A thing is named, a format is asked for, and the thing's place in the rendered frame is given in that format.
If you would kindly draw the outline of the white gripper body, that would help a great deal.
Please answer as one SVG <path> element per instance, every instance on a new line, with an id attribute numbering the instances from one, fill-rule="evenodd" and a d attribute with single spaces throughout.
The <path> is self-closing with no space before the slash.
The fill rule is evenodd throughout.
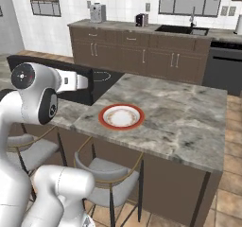
<path id="1" fill-rule="evenodd" d="M 77 89 L 87 89 L 89 86 L 88 79 L 82 75 L 77 75 Z"/>

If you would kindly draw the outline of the red rimmed white plate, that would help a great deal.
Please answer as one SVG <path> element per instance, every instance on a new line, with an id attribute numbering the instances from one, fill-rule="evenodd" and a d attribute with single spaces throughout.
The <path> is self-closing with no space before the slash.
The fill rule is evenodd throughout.
<path id="1" fill-rule="evenodd" d="M 103 108 L 98 114 L 99 123 L 114 131 L 128 131 L 139 127 L 145 120 L 145 113 L 139 107 L 117 103 Z"/>

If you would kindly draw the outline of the black hob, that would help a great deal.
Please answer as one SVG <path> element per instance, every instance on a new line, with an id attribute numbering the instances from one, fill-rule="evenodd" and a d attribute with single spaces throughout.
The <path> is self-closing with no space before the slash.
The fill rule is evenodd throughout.
<path id="1" fill-rule="evenodd" d="M 123 76 L 123 73 L 31 56 L 11 55 L 7 61 L 16 88 L 35 93 L 53 88 L 58 98 L 88 106 Z"/>

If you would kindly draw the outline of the brown base cupboard run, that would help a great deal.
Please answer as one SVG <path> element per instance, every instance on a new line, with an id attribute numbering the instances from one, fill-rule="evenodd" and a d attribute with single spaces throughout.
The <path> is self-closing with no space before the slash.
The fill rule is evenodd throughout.
<path id="1" fill-rule="evenodd" d="M 116 72 L 201 84 L 208 39 L 71 26 L 74 62 Z"/>

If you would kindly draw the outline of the small window with blind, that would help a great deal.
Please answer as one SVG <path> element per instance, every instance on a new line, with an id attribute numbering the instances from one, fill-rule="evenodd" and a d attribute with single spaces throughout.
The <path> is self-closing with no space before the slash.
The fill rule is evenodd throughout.
<path id="1" fill-rule="evenodd" d="M 61 17 L 59 0 L 29 0 L 34 15 Z"/>

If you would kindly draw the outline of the black sink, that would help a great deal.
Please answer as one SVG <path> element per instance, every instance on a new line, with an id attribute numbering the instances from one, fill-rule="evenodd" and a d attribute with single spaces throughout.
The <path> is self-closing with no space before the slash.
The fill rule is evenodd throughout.
<path id="1" fill-rule="evenodd" d="M 161 25 L 157 28 L 157 31 L 206 36 L 208 34 L 209 29 L 205 27 L 196 27 L 196 26 Z"/>

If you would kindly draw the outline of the silver tap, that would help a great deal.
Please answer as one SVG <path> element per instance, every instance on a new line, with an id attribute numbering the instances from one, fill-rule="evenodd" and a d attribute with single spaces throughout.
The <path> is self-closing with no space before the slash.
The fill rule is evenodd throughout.
<path id="1" fill-rule="evenodd" d="M 193 7 L 192 13 L 191 13 L 191 16 L 190 16 L 190 19 L 189 19 L 191 28 L 197 25 L 197 22 L 195 21 L 195 11 L 196 11 L 196 7 Z"/>

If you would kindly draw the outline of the brown island cabinet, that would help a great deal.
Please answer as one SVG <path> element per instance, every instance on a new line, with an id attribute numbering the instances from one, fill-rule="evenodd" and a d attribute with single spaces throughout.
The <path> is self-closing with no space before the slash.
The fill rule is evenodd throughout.
<path id="1" fill-rule="evenodd" d="M 87 139 L 86 135 L 59 128 L 45 136 L 46 140 L 61 143 L 67 165 L 73 166 L 74 152 Z M 104 160 L 132 168 L 141 152 L 94 139 L 95 154 Z M 203 227 L 221 172 L 205 172 L 161 157 L 144 155 L 143 207 L 158 216 L 189 227 Z"/>

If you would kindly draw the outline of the black dishwasher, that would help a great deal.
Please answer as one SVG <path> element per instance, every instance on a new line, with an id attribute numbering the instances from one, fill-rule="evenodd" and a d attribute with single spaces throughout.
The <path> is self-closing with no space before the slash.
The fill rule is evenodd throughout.
<path id="1" fill-rule="evenodd" d="M 242 43 L 212 41 L 202 85 L 242 93 Z"/>

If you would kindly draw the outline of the grey stool with gold frame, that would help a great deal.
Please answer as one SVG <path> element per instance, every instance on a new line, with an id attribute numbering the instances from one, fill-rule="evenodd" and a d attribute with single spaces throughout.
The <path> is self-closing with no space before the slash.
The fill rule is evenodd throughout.
<path id="1" fill-rule="evenodd" d="M 100 159 L 95 154 L 94 138 L 88 137 L 74 155 L 74 166 L 88 172 L 95 177 L 95 189 L 87 200 L 94 206 L 102 206 L 109 209 L 111 227 L 115 227 L 114 208 L 123 205 L 129 198 L 135 185 L 138 187 L 138 201 L 122 222 L 123 227 L 135 209 L 138 209 L 138 220 L 142 216 L 143 188 L 144 188 L 144 153 L 141 153 L 133 168 Z M 80 160 L 80 152 L 92 143 L 92 162 L 86 166 Z"/>
<path id="2" fill-rule="evenodd" d="M 39 137 L 28 134 L 24 124 L 22 124 L 22 129 L 24 134 L 8 137 L 7 155 L 29 177 L 56 152 L 60 153 L 62 164 L 67 166 L 61 135 L 57 126 L 53 126 Z M 46 135 L 52 131 L 56 132 L 57 143 L 45 139 Z"/>

